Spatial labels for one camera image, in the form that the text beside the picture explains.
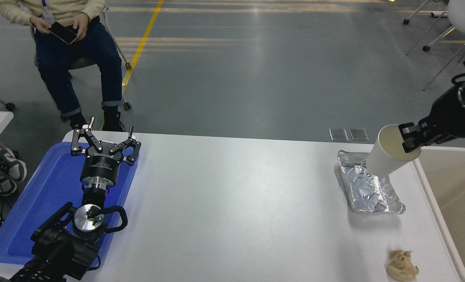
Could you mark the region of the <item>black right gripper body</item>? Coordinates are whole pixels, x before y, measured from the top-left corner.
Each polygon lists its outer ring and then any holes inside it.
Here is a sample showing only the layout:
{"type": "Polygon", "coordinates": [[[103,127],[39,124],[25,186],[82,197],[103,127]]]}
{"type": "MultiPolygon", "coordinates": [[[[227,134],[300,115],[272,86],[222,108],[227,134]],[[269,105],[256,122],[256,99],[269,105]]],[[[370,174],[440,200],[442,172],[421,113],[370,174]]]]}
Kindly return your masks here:
{"type": "Polygon", "coordinates": [[[432,104],[428,123],[443,132],[465,138],[465,108],[458,98],[460,86],[453,86],[432,104]]]}

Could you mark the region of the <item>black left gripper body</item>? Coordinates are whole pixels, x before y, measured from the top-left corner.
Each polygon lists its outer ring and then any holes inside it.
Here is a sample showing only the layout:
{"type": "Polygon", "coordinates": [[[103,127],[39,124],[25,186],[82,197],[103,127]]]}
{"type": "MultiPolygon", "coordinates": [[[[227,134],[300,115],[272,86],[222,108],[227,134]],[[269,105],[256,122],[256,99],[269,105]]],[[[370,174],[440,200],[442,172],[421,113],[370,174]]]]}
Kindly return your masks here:
{"type": "Polygon", "coordinates": [[[80,181],[83,184],[89,184],[96,177],[107,179],[109,184],[116,184],[120,169],[120,152],[114,155],[109,154],[109,150],[113,149],[114,145],[115,143],[109,141],[100,141],[102,152],[97,152],[94,146],[87,148],[80,175],[80,181]]]}

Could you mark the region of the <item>person's left hand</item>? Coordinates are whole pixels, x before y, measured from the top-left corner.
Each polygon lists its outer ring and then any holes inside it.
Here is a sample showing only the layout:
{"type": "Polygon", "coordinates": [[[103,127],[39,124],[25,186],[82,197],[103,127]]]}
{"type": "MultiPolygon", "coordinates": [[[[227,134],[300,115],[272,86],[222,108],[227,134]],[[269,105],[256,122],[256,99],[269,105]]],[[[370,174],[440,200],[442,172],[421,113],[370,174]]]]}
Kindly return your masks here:
{"type": "Polygon", "coordinates": [[[73,29],[77,31],[77,38],[75,40],[76,42],[81,41],[87,35],[89,20],[89,16],[83,12],[81,12],[78,16],[75,17],[73,29]]]}

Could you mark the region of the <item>person's right hand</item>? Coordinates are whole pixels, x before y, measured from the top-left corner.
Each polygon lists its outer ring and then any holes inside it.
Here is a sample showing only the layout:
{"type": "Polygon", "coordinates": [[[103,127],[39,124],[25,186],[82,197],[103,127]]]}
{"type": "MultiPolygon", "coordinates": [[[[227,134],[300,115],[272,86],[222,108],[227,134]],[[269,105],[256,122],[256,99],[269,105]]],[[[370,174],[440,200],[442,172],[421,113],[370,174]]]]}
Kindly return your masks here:
{"type": "Polygon", "coordinates": [[[29,20],[41,34],[51,34],[49,30],[51,28],[51,24],[48,23],[44,18],[31,16],[29,20]]]}

